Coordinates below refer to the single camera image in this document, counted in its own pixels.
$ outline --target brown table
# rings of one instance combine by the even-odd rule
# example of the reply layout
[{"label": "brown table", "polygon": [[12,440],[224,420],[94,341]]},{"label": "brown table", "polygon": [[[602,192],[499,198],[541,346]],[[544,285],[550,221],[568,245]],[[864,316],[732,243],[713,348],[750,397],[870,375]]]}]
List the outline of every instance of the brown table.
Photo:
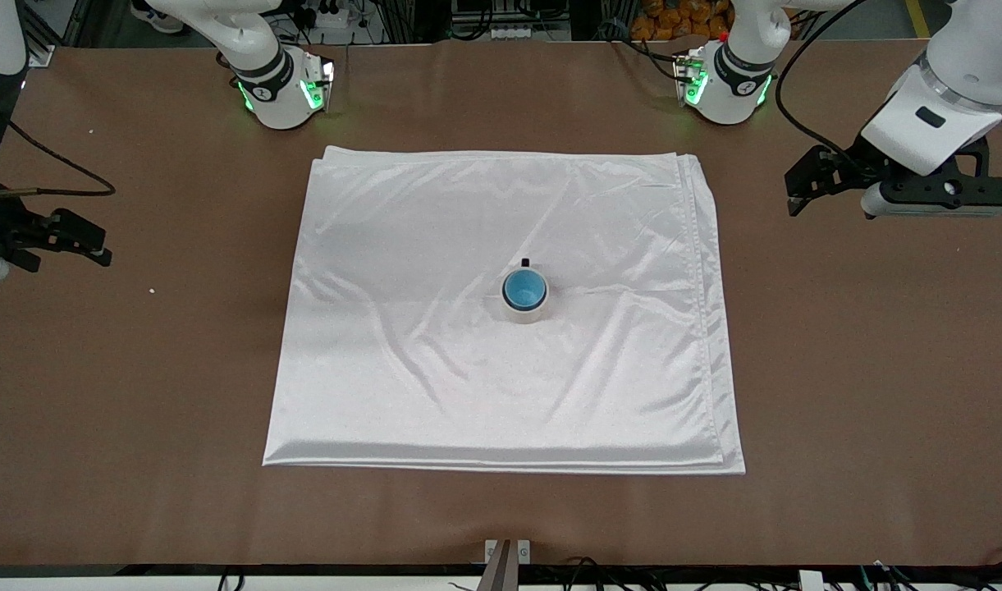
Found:
[{"label": "brown table", "polygon": [[[787,101],[850,142],[918,42],[830,42]],[[66,202],[110,268],[47,254],[0,284],[0,564],[977,564],[1002,547],[1002,218],[786,212],[812,145],[764,105],[681,111],[598,43],[322,48],[333,110],[262,127],[209,50],[61,50],[16,120],[117,184]],[[1002,175],[1002,128],[991,135]],[[720,221],[747,475],[261,468],[307,172],[376,150],[698,154]],[[89,186],[14,135],[13,186]]]}]

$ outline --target white cloth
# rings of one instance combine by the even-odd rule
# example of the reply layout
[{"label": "white cloth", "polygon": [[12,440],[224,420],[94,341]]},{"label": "white cloth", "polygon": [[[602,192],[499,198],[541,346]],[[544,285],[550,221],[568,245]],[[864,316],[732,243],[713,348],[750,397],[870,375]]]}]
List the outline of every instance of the white cloth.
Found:
[{"label": "white cloth", "polygon": [[[533,325],[501,308],[522,257]],[[744,474],[696,158],[329,147],[264,463]]]}]

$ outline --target white sneaker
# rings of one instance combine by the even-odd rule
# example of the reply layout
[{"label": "white sneaker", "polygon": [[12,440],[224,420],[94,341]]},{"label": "white sneaker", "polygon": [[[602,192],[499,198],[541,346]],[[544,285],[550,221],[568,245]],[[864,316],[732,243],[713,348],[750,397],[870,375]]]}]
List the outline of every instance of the white sneaker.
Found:
[{"label": "white sneaker", "polygon": [[179,19],[175,18],[175,16],[166,15],[164,12],[155,11],[154,8],[151,8],[149,11],[138,11],[129,2],[129,12],[132,12],[132,16],[136,16],[137,19],[154,27],[154,30],[158,31],[158,33],[177,34],[183,31],[183,23]]}]

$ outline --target green light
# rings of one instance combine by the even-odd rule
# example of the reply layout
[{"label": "green light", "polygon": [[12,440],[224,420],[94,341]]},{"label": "green light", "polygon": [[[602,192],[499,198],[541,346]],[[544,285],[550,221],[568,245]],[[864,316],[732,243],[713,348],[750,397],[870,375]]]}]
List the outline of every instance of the green light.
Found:
[{"label": "green light", "polygon": [[241,84],[238,84],[238,90],[241,90],[241,97],[245,98],[245,108],[247,108],[249,112],[253,112],[253,101],[248,100],[248,94],[245,94],[245,89],[241,87]]},{"label": "green light", "polygon": [[687,86],[687,102],[691,105],[698,104],[700,93],[704,91],[704,85],[708,83],[708,72],[700,72],[700,78],[695,79]]},{"label": "green light", "polygon": [[322,93],[317,91],[318,88],[313,83],[307,81],[301,82],[301,90],[305,91],[307,104],[309,104],[311,108],[320,108],[322,106]]},{"label": "green light", "polygon": [[772,79],[774,79],[774,75],[768,75],[767,80],[764,82],[764,89],[760,90],[760,98],[756,99],[756,105],[757,106],[759,106],[761,104],[764,104],[764,101],[767,100],[767,89],[768,89],[768,86],[771,85],[771,80]]}]

